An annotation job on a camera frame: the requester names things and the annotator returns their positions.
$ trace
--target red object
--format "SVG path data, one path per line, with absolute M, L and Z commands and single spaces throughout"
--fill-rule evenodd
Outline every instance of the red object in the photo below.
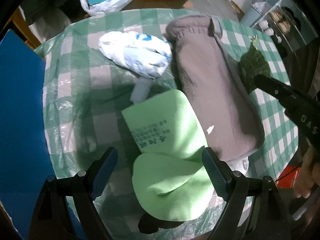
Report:
M 279 178 L 285 176 L 290 171 L 292 171 L 295 167 L 293 166 L 286 166 L 286 168 L 282 171 Z M 299 175 L 300 168 L 297 168 L 295 171 L 291 172 L 288 176 L 285 176 L 283 179 L 276 182 L 277 187 L 281 188 L 289 188 L 293 187 L 298 175 Z

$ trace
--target black cable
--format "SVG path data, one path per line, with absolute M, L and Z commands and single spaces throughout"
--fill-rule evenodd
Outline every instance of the black cable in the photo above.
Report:
M 300 162 L 300 164 L 299 164 L 297 167 L 293 168 L 293 169 L 292 169 L 291 171 L 289 171 L 287 174 L 283 175 L 283 176 L 280 177 L 279 179 L 276 179 L 275 182 L 277 182 L 277 181 L 285 178 L 286 176 L 288 176 L 289 174 L 291 174 L 292 172 L 294 172 L 297 168 L 300 168 L 301 166 L 302 166 L 302 162 Z

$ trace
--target plastic tablecloth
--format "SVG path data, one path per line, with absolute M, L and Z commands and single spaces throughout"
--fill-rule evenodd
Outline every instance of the plastic tablecloth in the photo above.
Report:
M 35 52 L 46 60 L 43 88 L 45 135 L 58 178 L 74 176 L 99 159 L 109 146 L 119 152 L 119 161 L 95 207 L 114 239 L 192 239 L 211 230 L 224 203 L 213 196 L 206 211 L 196 220 L 174 229 L 141 234 L 143 214 L 133 192 L 132 165 L 140 154 L 121 111 L 129 107 L 138 76 L 115 65 L 98 49 L 99 37 L 109 31 L 137 31 L 162 38 L 173 19 L 195 12 L 184 9 L 141 9 L 92 17 L 68 26 L 63 33 L 42 44 Z M 219 19 L 222 42 L 231 57 L 240 60 L 257 35 L 259 50 L 269 63 L 272 76 L 289 84 L 281 57 L 271 38 L 241 24 Z M 151 95 L 180 88 L 175 62 L 152 87 Z M 298 129 L 284 115 L 278 101 L 256 89 L 250 95 L 265 130 L 263 146 L 249 157 L 247 176 L 280 175 L 298 146 Z M 72 198 L 69 205 L 74 208 Z

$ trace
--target metal screw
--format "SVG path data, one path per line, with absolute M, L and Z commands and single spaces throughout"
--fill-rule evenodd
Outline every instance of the metal screw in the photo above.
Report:
M 269 175 L 264 176 L 264 178 L 266 181 L 269 181 L 269 182 L 273 181 L 273 179 Z
M 47 177 L 47 181 L 48 182 L 51 182 L 53 180 L 54 180 L 54 176 L 53 175 L 50 175 L 50 176 Z
M 86 174 L 87 174 L 86 171 L 79 171 L 79 172 L 78 172 L 78 176 L 79 176 L 79 177 L 83 177 L 83 176 L 85 176 Z
M 232 174 L 235 175 L 236 177 L 241 176 L 241 172 L 239 172 L 239 171 L 233 171 Z

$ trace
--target human hand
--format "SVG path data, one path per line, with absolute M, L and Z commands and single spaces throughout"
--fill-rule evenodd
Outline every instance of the human hand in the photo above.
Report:
M 320 185 L 320 163 L 315 163 L 315 165 L 311 167 L 315 153 L 316 150 L 310 146 L 303 157 L 303 163 L 299 171 L 299 176 L 293 185 L 293 192 L 296 197 L 303 196 L 304 198 L 308 198 L 313 185 L 315 183 Z

